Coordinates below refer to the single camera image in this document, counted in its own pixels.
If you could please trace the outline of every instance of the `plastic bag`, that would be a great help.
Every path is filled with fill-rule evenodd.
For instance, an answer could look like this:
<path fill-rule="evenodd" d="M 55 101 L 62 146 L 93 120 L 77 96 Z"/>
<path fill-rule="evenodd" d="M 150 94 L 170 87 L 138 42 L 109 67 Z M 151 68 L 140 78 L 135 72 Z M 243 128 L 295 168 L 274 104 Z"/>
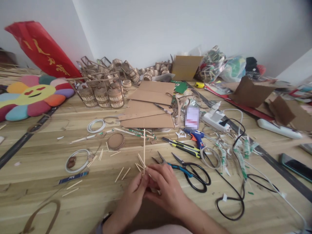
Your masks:
<path fill-rule="evenodd" d="M 203 57 L 199 66 L 199 77 L 204 83 L 212 83 L 225 68 L 226 56 L 216 45 Z"/>
<path fill-rule="evenodd" d="M 235 56 L 228 59 L 220 77 L 229 83 L 240 82 L 241 78 L 246 74 L 245 67 L 246 59 L 242 56 Z"/>
<path fill-rule="evenodd" d="M 39 22 L 17 22 L 5 30 L 13 34 L 25 54 L 48 75 L 81 77 L 79 70 Z"/>

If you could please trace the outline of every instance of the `white wall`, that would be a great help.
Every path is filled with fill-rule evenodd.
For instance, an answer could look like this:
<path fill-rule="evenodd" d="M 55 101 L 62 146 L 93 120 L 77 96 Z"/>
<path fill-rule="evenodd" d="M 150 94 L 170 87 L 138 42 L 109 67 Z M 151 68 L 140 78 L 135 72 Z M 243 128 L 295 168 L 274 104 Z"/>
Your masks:
<path fill-rule="evenodd" d="M 276 78 L 287 81 L 293 85 L 300 85 L 312 82 L 312 49 L 306 52 L 301 58 L 295 61 L 291 66 L 284 70 Z"/>
<path fill-rule="evenodd" d="M 254 56 L 276 77 L 312 48 L 303 0 L 73 0 L 95 58 L 142 68 L 202 44 Z"/>
<path fill-rule="evenodd" d="M 0 1 L 0 47 L 15 53 L 21 66 L 36 67 L 4 27 L 29 20 L 40 22 L 74 65 L 84 55 L 93 57 L 71 0 Z"/>

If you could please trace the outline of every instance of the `round wooden piece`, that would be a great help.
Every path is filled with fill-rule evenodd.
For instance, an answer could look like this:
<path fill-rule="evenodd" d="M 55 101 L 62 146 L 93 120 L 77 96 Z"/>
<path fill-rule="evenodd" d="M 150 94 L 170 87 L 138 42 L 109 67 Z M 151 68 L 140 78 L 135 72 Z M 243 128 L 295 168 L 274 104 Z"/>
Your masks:
<path fill-rule="evenodd" d="M 111 135 L 108 140 L 107 144 L 108 147 L 112 150 L 119 150 L 124 146 L 125 138 L 124 135 L 121 133 L 115 133 Z"/>

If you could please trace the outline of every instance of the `clear plastic bag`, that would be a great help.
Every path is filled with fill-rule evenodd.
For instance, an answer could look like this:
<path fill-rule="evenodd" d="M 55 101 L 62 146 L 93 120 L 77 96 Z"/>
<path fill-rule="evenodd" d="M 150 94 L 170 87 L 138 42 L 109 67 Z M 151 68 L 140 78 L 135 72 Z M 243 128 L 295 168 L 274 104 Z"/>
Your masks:
<path fill-rule="evenodd" d="M 245 67 L 246 59 L 242 56 L 235 56 L 227 60 L 220 77 L 229 83 L 240 82 L 241 78 L 246 74 Z"/>

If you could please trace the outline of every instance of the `plastic wrapper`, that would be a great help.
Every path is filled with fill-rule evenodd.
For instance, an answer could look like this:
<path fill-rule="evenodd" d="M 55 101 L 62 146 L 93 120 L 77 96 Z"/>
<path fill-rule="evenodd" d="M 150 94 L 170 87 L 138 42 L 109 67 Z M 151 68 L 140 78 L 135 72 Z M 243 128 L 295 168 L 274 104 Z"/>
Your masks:
<path fill-rule="evenodd" d="M 246 59 L 242 56 L 235 56 L 227 60 L 224 70 L 220 73 L 220 77 L 228 82 L 240 82 L 241 78 L 246 74 Z"/>
<path fill-rule="evenodd" d="M 226 56 L 220 52 L 216 45 L 209 50 L 203 57 L 199 66 L 199 79 L 204 83 L 212 83 L 224 70 L 226 65 Z"/>

